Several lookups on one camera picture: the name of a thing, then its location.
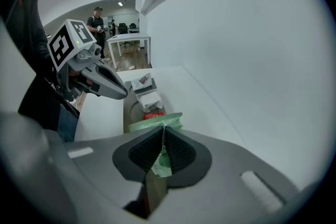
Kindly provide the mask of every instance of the gray panel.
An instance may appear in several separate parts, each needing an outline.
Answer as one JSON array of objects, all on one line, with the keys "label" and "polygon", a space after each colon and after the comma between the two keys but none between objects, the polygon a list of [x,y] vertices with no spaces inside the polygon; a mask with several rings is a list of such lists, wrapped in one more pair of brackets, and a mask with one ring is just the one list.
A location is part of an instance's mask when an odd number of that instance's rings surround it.
[{"label": "gray panel", "polygon": [[169,189],[194,186],[212,166],[211,153],[204,144],[171,127],[165,129],[165,147],[173,173],[167,178]]},{"label": "gray panel", "polygon": [[112,161],[113,152],[122,144],[154,128],[123,134],[112,138],[66,143],[67,150],[90,147],[93,153],[72,159],[85,177],[107,198],[120,207],[136,200],[142,184],[125,180]]},{"label": "gray panel", "polygon": [[1,114],[0,158],[14,185],[42,215],[55,222],[77,221],[75,207],[56,173],[44,130],[37,122],[18,113]]},{"label": "gray panel", "polygon": [[[57,173],[76,207],[78,223],[147,223],[147,221],[119,207],[113,200],[109,199],[105,193],[102,193],[96,185],[93,185],[85,174],[75,165],[73,162],[74,159],[69,158],[64,147],[65,144],[63,144],[60,139],[55,139],[55,132],[47,131],[47,135],[49,137],[50,150],[57,167]],[[80,145],[77,147],[78,144],[82,144],[82,142],[66,145],[73,149],[90,146]],[[112,186],[114,191],[118,189],[118,184]]]},{"label": "gray panel", "polygon": [[196,185],[169,189],[150,220],[171,224],[249,223],[259,219],[267,213],[240,178],[247,170],[260,176],[285,202],[298,193],[284,175],[246,149],[198,133],[180,132],[210,150],[212,166]]},{"label": "gray panel", "polygon": [[125,179],[144,184],[147,172],[161,152],[162,134],[163,127],[158,126],[113,152],[113,164]]}]

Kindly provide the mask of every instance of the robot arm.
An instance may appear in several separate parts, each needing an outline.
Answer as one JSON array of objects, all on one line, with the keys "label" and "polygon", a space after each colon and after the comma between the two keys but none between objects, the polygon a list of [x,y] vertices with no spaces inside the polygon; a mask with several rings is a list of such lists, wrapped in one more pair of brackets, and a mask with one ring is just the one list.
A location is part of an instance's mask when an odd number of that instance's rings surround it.
[{"label": "robot arm", "polygon": [[107,25],[103,25],[103,27],[101,27],[100,25],[97,26],[97,32],[101,33],[103,31],[107,32],[109,30]]},{"label": "robot arm", "polygon": [[[101,47],[95,42],[84,22],[67,19],[48,44],[57,81],[69,101],[83,91],[113,99],[123,99],[128,94],[117,73],[100,60]],[[77,81],[69,80],[70,70],[80,73]]]}]

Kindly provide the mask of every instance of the table leg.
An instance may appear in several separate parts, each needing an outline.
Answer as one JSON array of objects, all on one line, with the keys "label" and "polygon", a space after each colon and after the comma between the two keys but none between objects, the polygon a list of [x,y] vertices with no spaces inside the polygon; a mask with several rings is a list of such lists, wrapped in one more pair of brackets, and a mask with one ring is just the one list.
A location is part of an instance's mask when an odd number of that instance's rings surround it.
[{"label": "table leg", "polygon": [[111,57],[112,57],[112,62],[113,62],[113,65],[114,65],[114,69],[117,69],[117,64],[115,63],[116,61],[115,61],[115,58],[114,58],[114,55],[113,55],[113,51],[112,51],[112,46],[111,46],[112,43],[108,42],[108,44],[109,44],[109,49],[110,49],[110,53],[111,53]]},{"label": "table leg", "polygon": [[147,43],[147,64],[150,65],[151,63],[151,44],[149,39],[146,39],[146,43]]},{"label": "table leg", "polygon": [[119,45],[119,42],[117,42],[117,44],[118,44],[119,56],[121,57],[121,51],[120,51],[120,45]]}]

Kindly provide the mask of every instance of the white counter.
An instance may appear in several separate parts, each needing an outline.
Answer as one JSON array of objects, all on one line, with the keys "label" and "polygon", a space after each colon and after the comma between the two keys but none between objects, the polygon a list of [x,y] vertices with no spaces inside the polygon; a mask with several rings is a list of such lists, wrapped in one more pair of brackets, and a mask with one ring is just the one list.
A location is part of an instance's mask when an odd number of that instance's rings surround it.
[{"label": "white counter", "polygon": [[[183,113],[183,129],[244,146],[225,114],[183,67],[138,69],[118,72],[118,75],[125,82],[149,72],[155,79],[166,112]],[[91,95],[88,94],[83,104],[75,140],[122,134],[123,101]]]}]

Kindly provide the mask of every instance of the ceiling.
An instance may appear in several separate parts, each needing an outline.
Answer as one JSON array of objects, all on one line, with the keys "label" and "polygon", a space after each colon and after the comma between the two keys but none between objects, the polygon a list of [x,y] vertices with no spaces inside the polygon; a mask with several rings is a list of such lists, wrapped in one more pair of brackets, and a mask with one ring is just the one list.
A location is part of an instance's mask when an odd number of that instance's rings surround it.
[{"label": "ceiling", "polygon": [[118,2],[123,4],[122,7],[134,8],[135,9],[135,0],[102,0],[90,3],[88,5],[80,7],[81,9],[93,10],[95,7],[102,7],[103,9],[117,9],[120,8]]}]

